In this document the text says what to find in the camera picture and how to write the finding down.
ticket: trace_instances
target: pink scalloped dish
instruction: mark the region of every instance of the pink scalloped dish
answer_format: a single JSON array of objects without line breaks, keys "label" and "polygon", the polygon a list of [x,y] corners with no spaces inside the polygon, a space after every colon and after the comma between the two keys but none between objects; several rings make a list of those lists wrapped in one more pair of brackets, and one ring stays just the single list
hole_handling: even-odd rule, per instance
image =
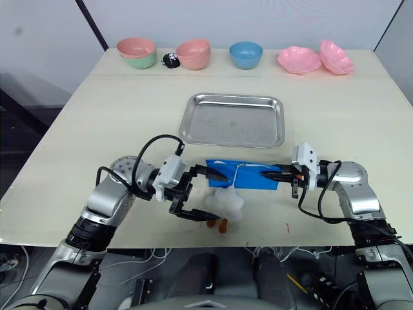
[{"label": "pink scalloped dish", "polygon": [[334,74],[354,73],[354,66],[346,52],[334,42],[322,41],[320,44],[320,60]]},{"label": "pink scalloped dish", "polygon": [[306,74],[321,66],[318,54],[307,47],[287,47],[279,52],[277,60],[285,70],[294,74]]}]

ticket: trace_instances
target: wall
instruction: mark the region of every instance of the wall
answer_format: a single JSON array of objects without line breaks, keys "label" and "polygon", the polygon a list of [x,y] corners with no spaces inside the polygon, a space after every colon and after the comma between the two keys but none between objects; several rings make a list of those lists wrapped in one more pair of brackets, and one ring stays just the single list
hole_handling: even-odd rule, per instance
[{"label": "wall", "polygon": [[[110,46],[142,36],[159,47],[205,37],[265,48],[322,39],[373,49],[400,0],[85,0]],[[74,1],[0,1],[0,87],[23,105],[64,105],[103,53]]]},{"label": "wall", "polygon": [[63,106],[102,54],[74,1],[0,0],[0,87],[20,104]]},{"label": "wall", "polygon": [[405,0],[376,54],[413,105],[413,0]]},{"label": "wall", "polygon": [[318,48],[331,39],[373,49],[399,0],[85,0],[110,46],[143,36],[175,47],[194,37],[227,48],[252,40],[265,48]]}]

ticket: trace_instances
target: stainless steel tray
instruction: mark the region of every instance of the stainless steel tray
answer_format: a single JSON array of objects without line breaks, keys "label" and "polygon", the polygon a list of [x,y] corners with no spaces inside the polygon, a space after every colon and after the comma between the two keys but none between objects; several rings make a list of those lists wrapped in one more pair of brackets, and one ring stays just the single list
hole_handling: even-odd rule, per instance
[{"label": "stainless steel tray", "polygon": [[192,144],[274,148],[285,139],[282,103],[272,97],[196,94],[179,128]]}]

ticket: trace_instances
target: white table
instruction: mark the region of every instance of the white table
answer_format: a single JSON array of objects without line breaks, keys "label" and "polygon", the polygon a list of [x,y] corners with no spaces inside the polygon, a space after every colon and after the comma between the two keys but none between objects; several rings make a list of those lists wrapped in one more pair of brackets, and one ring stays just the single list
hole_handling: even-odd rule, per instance
[{"label": "white table", "polygon": [[[170,50],[159,49],[161,56]],[[269,95],[284,105],[286,138],[278,149],[187,145],[183,159],[207,158],[290,163],[294,145],[308,141],[319,159],[362,164],[387,220],[413,242],[413,108],[368,50],[349,50],[356,73],[334,76],[320,68],[306,76],[288,74],[266,50],[253,70],[234,67],[226,50],[213,50],[200,71],[167,69],[159,62],[135,70],[108,50],[70,98],[1,201],[0,241],[56,246],[77,220],[94,188],[96,169],[137,154],[158,134],[177,134],[188,98],[198,92]],[[154,165],[175,143],[154,144],[144,160]],[[186,206],[204,208],[212,192],[203,177],[194,181]],[[320,190],[305,208],[314,211]],[[137,200],[111,247],[209,247],[260,245],[352,245],[345,223],[329,225],[301,214],[290,186],[277,191],[240,190],[243,220],[219,234],[204,223],[168,213],[169,202]],[[326,213],[341,216],[328,192]]]}]

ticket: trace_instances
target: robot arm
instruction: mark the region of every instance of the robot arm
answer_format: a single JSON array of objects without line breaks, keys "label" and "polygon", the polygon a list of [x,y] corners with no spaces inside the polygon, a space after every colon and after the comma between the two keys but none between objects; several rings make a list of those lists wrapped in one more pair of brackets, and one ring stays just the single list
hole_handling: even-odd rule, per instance
[{"label": "robot arm", "polygon": [[[182,151],[183,147],[180,143],[179,150]],[[37,277],[31,295],[7,309],[86,309],[100,279],[99,265],[106,248],[136,197],[150,200],[155,195],[159,201],[170,200],[169,212],[181,218],[216,220],[215,214],[197,209],[183,210],[183,204],[192,189],[192,178],[198,174],[204,174],[208,179],[228,179],[201,165],[195,165],[186,172],[186,164],[179,155],[169,156],[160,169],[139,160],[136,182],[132,182],[135,156],[119,158],[110,169],[101,167],[96,188],[67,238],[61,241]],[[99,180],[101,170],[109,172],[102,182]]]},{"label": "robot arm", "polygon": [[[214,214],[196,209],[186,211],[182,207],[192,188],[190,182],[197,174],[215,180],[227,179],[200,165],[185,172],[186,165],[179,155],[171,155],[160,169],[139,160],[136,182],[132,182],[132,167],[137,159],[125,156],[115,161],[105,180],[97,182],[81,216],[39,275],[31,295],[7,309],[86,309],[100,278],[99,264],[106,248],[136,197],[150,200],[155,194],[160,201],[170,200],[169,212],[189,220],[216,219]],[[262,175],[291,183],[293,198],[298,198],[298,187],[336,191],[352,231],[356,255],[364,266],[358,282],[367,301],[366,309],[410,309],[413,272],[402,247],[395,243],[396,231],[386,222],[367,183],[367,172],[350,161],[337,168],[338,165],[329,161],[317,164],[316,153],[305,143],[294,149],[291,165],[278,165],[281,172],[262,172]]]},{"label": "robot arm", "polygon": [[326,190],[337,193],[344,214],[341,222],[348,223],[356,256],[364,267],[358,274],[358,284],[365,295],[366,309],[413,307],[412,268],[403,248],[396,243],[396,231],[386,222],[379,200],[368,184],[366,170],[352,161],[317,164],[316,152],[308,143],[294,148],[291,165],[280,167],[281,172],[261,174],[291,183],[293,198],[298,198],[298,187],[314,190],[327,186]]}]

